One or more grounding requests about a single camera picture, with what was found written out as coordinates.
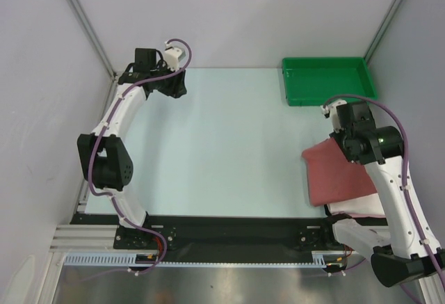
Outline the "red t shirt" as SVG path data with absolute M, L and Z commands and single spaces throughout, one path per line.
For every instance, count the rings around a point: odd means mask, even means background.
M 349 162 L 333 138 L 302 152 L 307 167 L 309 201 L 319 207 L 377 193 L 365 167 Z

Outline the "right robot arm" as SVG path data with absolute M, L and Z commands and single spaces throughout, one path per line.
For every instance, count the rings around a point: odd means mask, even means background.
M 346 160 L 364 166 L 378 193 L 389 238 L 381 237 L 351 217 L 333 216 L 322 229 L 329 249 L 341 244 L 370 263 L 386 287 L 438 275 L 444 278 L 444 248 L 433 234 L 414 189 L 409 171 L 407 136 L 400 124 L 377 127 L 368 101 L 338 99 L 323 107 L 333 126 L 331 137 Z

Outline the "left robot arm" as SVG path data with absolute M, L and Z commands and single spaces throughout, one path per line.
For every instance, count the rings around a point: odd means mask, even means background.
M 119 224 L 132 227 L 129 239 L 139 248 L 148 247 L 153 230 L 144 224 L 147 213 L 131 192 L 134 164 L 124 144 L 139 108 L 155 91 L 172 98 L 187 93 L 186 66 L 189 50 L 167 44 L 164 51 L 137 48 L 135 59 L 118 79 L 111 105 L 89 134 L 77 138 L 84 179 L 90 192 L 111 201 Z

